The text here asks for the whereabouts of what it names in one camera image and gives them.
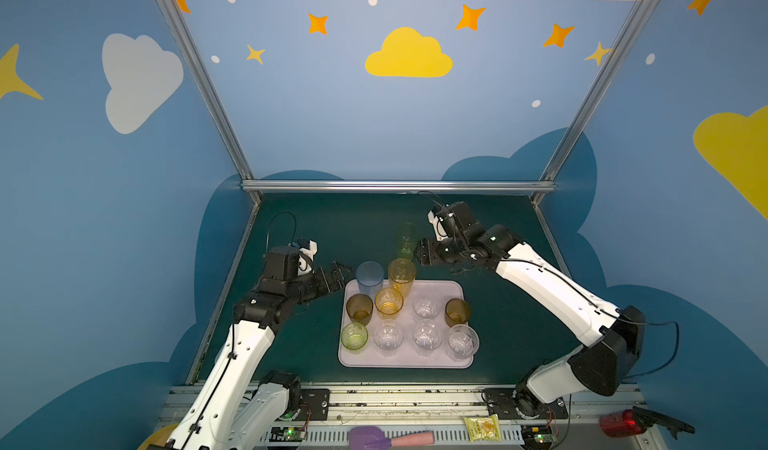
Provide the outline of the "dark amber dimpled glass back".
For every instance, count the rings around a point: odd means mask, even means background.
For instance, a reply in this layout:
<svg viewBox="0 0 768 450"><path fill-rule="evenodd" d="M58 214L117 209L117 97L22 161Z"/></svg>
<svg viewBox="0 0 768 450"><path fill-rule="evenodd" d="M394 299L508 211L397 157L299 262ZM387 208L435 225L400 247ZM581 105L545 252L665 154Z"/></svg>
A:
<svg viewBox="0 0 768 450"><path fill-rule="evenodd" d="M352 322L367 326L374 313L374 303L368 295L355 294L347 300L345 309Z"/></svg>

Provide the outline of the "tall blue plastic glass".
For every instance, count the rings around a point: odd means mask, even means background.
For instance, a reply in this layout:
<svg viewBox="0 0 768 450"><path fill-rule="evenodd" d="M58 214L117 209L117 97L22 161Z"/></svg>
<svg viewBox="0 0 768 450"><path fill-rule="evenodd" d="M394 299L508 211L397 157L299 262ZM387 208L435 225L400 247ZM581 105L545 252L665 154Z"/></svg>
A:
<svg viewBox="0 0 768 450"><path fill-rule="evenodd" d="M361 263L355 272L359 293L375 299L383 288L384 268L374 261Z"/></svg>

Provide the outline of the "tall yellow-green glass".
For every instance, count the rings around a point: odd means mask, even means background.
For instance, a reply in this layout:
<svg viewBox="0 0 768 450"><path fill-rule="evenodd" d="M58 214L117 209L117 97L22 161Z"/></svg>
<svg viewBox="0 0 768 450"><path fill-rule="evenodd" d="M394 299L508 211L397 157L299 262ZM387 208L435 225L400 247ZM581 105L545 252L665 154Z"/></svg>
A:
<svg viewBox="0 0 768 450"><path fill-rule="evenodd" d="M367 345L368 338L367 327L361 322L352 321L342 328L340 343L342 348L347 351L359 352Z"/></svg>

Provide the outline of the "amber dimpled glass front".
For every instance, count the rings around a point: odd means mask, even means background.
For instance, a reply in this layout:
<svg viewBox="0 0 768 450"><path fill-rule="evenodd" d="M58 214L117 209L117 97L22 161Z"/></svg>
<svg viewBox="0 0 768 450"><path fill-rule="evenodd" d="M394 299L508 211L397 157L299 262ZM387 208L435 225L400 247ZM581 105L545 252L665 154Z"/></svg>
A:
<svg viewBox="0 0 768 450"><path fill-rule="evenodd" d="M444 320L449 327L467 324L472 312L470 305L463 299L452 298L444 307Z"/></svg>

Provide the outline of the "tall green plastic glass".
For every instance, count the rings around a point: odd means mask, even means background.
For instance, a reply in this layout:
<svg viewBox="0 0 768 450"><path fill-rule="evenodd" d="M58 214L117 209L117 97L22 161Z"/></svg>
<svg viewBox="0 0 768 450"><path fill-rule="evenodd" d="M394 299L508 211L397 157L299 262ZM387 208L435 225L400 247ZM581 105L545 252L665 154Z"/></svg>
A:
<svg viewBox="0 0 768 450"><path fill-rule="evenodd" d="M417 228L414 223L403 222L397 227L395 232L395 244L398 258L412 260L418 242Z"/></svg>

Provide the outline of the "clear faceted glass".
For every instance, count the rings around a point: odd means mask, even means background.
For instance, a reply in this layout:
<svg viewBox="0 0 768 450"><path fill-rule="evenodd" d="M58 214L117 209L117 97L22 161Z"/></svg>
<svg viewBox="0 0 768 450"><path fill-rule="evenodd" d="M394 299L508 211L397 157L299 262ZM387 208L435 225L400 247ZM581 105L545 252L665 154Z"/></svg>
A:
<svg viewBox="0 0 768 450"><path fill-rule="evenodd" d="M381 322L373 333L373 342L379 353L393 356L404 341L402 326L393 320Z"/></svg>
<svg viewBox="0 0 768 450"><path fill-rule="evenodd" d="M417 296L412 302L412 310L419 319L435 319L441 313L441 305L435 297Z"/></svg>
<svg viewBox="0 0 768 450"><path fill-rule="evenodd" d="M427 356L442 344L443 337L437 323L431 319L420 319L412 328L412 341L418 355Z"/></svg>
<svg viewBox="0 0 768 450"><path fill-rule="evenodd" d="M446 338L447 355L454 361L470 360L480 347L480 339L467 324L457 324L449 329Z"/></svg>

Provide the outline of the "short yellow glass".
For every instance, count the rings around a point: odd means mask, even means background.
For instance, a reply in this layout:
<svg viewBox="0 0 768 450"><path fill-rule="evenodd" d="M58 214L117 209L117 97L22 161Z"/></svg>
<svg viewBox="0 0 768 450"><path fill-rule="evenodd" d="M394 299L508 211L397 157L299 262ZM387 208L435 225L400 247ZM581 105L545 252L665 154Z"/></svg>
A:
<svg viewBox="0 0 768 450"><path fill-rule="evenodd" d="M403 308L404 297L397 289L387 287L376 294L374 304L382 319L394 319Z"/></svg>

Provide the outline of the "tall yellow plastic glass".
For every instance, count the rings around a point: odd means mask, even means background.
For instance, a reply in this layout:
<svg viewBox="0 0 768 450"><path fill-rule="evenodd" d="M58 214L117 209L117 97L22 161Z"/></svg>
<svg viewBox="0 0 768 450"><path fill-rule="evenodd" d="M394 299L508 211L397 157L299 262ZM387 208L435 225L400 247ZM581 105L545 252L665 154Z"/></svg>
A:
<svg viewBox="0 0 768 450"><path fill-rule="evenodd" d="M417 276L416 265L409 259L397 258L388 267L390 286L407 298Z"/></svg>

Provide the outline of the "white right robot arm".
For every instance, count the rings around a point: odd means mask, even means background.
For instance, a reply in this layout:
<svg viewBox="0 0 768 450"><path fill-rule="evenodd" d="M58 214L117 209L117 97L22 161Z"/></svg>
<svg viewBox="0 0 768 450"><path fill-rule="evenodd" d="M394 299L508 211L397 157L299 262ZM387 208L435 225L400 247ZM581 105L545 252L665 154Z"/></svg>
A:
<svg viewBox="0 0 768 450"><path fill-rule="evenodd" d="M464 236L437 230L414 256L423 266L470 263L525 291L576 337L567 355L531 370L513 392L516 413L534 419L559 398L580 392L613 395L642 353L644 314L588 292L501 225Z"/></svg>

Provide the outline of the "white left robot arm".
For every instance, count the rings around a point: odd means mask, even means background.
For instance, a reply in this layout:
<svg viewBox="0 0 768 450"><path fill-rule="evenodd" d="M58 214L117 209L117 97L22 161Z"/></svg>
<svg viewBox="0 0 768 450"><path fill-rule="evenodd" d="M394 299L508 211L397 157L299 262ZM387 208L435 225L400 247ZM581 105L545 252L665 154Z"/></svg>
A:
<svg viewBox="0 0 768 450"><path fill-rule="evenodd" d="M343 290L353 270L334 262L296 276L262 275L234 309L225 344L210 378L164 442L154 434L144 449L251 449L281 416L299 407L300 383L271 373L241 408L252 376L296 305Z"/></svg>

